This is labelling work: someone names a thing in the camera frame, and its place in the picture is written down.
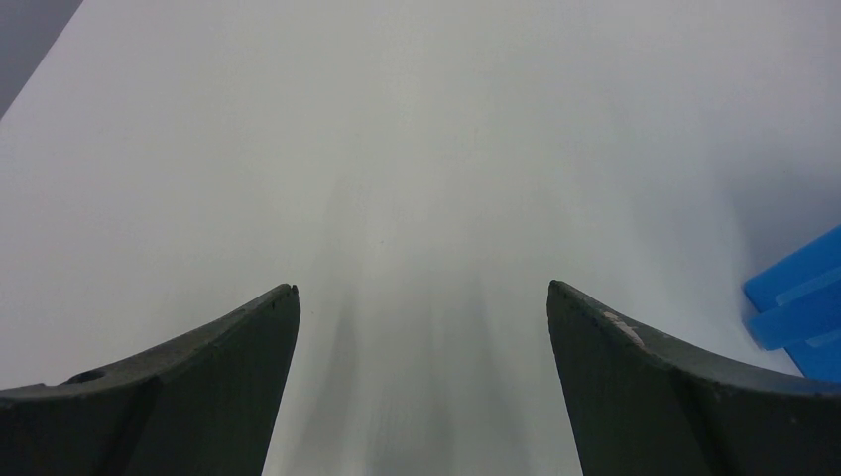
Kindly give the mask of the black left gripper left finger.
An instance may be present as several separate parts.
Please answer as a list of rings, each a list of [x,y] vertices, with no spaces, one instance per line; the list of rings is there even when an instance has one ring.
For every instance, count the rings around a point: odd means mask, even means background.
[[[1,394],[5,475],[259,475],[300,326],[278,286],[139,354]]]

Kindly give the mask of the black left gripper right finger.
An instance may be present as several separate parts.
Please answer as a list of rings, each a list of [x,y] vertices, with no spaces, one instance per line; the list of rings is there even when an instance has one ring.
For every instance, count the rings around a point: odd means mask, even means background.
[[[840,387],[739,362],[567,283],[553,356],[586,475],[836,475]]]

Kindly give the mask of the blue plastic bin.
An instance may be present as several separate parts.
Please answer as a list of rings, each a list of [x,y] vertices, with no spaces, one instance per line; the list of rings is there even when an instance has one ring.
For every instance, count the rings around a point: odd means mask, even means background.
[[[743,284],[757,314],[746,327],[765,350],[783,349],[809,379],[840,381],[840,228]]]

